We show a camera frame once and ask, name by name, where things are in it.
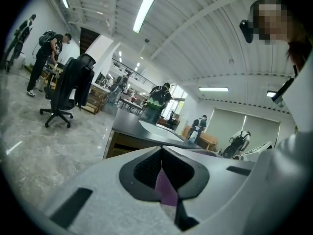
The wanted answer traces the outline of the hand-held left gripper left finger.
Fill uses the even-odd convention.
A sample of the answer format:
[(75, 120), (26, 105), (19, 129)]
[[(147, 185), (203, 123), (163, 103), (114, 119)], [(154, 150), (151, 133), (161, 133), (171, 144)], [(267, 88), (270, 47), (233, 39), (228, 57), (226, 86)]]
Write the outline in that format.
[(181, 231), (159, 202), (133, 198), (119, 181), (121, 167), (147, 152), (140, 149), (104, 159), (58, 186), (45, 204), (52, 215), (79, 188), (92, 191), (68, 230), (77, 235), (179, 235)]

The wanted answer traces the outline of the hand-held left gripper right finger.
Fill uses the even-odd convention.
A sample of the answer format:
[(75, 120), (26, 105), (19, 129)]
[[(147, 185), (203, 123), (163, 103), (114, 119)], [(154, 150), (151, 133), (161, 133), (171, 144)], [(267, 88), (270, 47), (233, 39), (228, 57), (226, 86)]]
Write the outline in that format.
[(256, 202), (252, 162), (162, 147), (163, 168), (178, 193), (175, 221), (163, 231), (247, 231)]

